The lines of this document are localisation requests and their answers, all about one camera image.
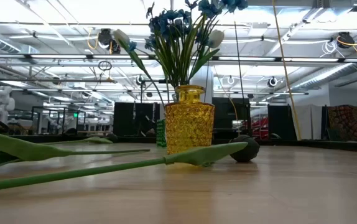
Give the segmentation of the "green glass vase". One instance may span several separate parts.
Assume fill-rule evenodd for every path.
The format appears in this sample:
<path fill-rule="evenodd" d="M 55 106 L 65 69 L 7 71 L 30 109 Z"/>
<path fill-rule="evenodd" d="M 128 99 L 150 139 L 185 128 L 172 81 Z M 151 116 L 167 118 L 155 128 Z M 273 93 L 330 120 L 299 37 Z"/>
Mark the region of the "green glass vase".
<path fill-rule="evenodd" d="M 166 147 L 166 138 L 165 138 L 165 120 L 160 119 L 156 124 L 156 143 L 158 146 Z"/>

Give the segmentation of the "white tulip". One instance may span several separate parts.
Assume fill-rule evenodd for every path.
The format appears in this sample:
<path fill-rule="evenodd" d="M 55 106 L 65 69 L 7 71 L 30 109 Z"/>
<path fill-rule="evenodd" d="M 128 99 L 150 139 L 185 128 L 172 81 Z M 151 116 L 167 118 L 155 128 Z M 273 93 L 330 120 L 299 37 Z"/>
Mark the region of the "white tulip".
<path fill-rule="evenodd" d="M 134 63 L 145 73 L 147 78 L 151 81 L 151 83 L 157 90 L 157 94 L 160 98 L 162 105 L 164 105 L 162 95 L 160 94 L 160 91 L 159 91 L 157 85 L 155 84 L 155 82 L 153 81 L 151 76 L 149 75 L 142 60 L 139 58 L 138 54 L 135 52 L 137 44 L 135 42 L 132 42 L 130 40 L 130 38 L 120 29 L 114 30 L 113 35 L 114 35 L 116 42 L 119 44 L 119 46 L 122 47 L 127 52 L 127 54 L 130 56 L 131 60 L 134 61 Z"/>
<path fill-rule="evenodd" d="M 222 43 L 225 34 L 220 30 L 213 30 L 206 41 L 202 43 L 202 47 L 197 56 L 197 61 L 193 64 L 192 71 L 189 74 L 189 80 L 191 80 L 195 74 L 206 64 L 219 51 L 219 46 Z"/>

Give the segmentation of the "black tulip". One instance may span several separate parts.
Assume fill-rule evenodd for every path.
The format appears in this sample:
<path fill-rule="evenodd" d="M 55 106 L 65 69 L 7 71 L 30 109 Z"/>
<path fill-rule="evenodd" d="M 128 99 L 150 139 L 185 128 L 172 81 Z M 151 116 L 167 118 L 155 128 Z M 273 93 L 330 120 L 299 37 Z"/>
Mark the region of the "black tulip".
<path fill-rule="evenodd" d="M 184 152 L 169 154 L 158 159 L 0 180 L 0 190 L 22 187 L 26 185 L 54 182 L 59 180 L 73 179 L 77 177 L 86 177 L 90 175 L 98 175 L 108 172 L 135 169 L 140 167 L 155 166 L 159 164 L 171 165 L 175 163 L 183 163 L 190 164 L 193 166 L 209 166 L 210 164 L 228 155 L 232 155 L 245 150 L 248 145 L 249 143 L 246 141 L 231 141 L 227 144 L 195 147 L 193 149 L 188 149 Z"/>

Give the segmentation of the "green stems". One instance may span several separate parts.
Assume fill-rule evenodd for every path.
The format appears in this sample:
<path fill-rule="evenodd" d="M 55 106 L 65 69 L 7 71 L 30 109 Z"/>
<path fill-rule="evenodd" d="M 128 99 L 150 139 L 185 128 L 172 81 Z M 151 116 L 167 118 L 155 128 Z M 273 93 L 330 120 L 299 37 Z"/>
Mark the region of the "green stems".
<path fill-rule="evenodd" d="M 44 161 L 54 157 L 126 154 L 148 151 L 148 149 L 131 149 L 123 151 L 68 151 L 53 146 L 51 142 L 48 144 L 40 144 L 0 134 L 0 167 L 15 162 Z"/>

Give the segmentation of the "amber glass vase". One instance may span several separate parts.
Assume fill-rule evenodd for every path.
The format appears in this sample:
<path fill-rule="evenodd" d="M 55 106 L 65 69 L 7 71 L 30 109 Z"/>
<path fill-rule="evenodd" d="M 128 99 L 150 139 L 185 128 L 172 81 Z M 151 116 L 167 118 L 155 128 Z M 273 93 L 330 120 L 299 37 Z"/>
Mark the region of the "amber glass vase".
<path fill-rule="evenodd" d="M 165 105 L 167 153 L 177 154 L 193 147 L 210 146 L 215 106 L 201 101 L 204 87 L 180 85 L 175 92 L 178 101 Z"/>

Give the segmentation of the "black partition panel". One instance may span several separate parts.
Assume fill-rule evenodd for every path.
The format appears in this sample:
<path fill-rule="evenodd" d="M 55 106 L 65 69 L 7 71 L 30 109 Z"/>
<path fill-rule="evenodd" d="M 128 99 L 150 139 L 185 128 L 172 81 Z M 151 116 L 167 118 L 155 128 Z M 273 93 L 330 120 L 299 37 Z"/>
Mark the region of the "black partition panel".
<path fill-rule="evenodd" d="M 294 141 L 297 139 L 289 105 L 268 107 L 269 139 Z"/>
<path fill-rule="evenodd" d="M 251 135 L 250 102 L 247 98 L 212 99 L 215 105 L 213 139 L 233 139 Z"/>
<path fill-rule="evenodd" d="M 157 103 L 114 104 L 113 133 L 117 137 L 156 137 L 160 105 Z"/>

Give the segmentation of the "white partition panel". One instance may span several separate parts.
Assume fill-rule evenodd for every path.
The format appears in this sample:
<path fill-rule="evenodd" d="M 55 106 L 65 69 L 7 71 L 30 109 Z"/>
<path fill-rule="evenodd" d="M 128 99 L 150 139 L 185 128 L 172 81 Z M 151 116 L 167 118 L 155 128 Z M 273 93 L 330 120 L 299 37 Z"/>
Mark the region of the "white partition panel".
<path fill-rule="evenodd" d="M 295 106 L 297 119 L 293 118 L 298 140 L 321 140 L 322 107 L 316 105 Z"/>

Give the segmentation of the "patterned fabric panel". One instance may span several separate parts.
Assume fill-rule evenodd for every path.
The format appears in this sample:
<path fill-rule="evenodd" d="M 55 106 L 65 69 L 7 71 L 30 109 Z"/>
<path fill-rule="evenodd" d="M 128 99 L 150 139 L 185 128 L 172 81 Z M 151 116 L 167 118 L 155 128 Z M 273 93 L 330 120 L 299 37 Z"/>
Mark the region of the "patterned fabric panel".
<path fill-rule="evenodd" d="M 357 106 L 329 106 L 330 129 L 335 130 L 344 141 L 357 141 Z"/>

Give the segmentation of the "white robot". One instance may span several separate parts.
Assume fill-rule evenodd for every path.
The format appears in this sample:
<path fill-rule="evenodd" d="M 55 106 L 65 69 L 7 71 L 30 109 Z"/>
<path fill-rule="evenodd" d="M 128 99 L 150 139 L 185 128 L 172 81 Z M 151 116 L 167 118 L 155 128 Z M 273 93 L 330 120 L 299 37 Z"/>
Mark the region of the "white robot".
<path fill-rule="evenodd" d="M 0 86 L 0 121 L 7 124 L 8 114 L 15 108 L 15 100 L 10 97 L 11 86 Z"/>

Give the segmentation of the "black framed glass enclosure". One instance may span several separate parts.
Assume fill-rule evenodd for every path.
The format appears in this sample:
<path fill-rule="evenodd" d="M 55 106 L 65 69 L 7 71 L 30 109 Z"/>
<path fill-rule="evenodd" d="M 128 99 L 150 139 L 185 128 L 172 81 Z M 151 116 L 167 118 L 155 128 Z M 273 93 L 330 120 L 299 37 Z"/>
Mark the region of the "black framed glass enclosure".
<path fill-rule="evenodd" d="M 33 106 L 32 130 L 38 135 L 78 135 L 85 130 L 86 112 L 72 107 Z"/>

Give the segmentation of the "silver ceiling air duct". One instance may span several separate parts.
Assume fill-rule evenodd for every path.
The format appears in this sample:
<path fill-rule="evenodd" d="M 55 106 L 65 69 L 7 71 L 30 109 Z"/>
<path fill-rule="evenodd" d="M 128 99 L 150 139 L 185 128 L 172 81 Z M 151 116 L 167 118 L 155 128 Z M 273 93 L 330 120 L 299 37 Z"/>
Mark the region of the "silver ceiling air duct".
<path fill-rule="evenodd" d="M 341 65 L 318 70 L 306 77 L 305 80 L 300 80 L 298 84 L 291 85 L 290 89 L 297 91 L 314 88 L 355 72 L 357 72 L 357 63 L 342 63 Z"/>

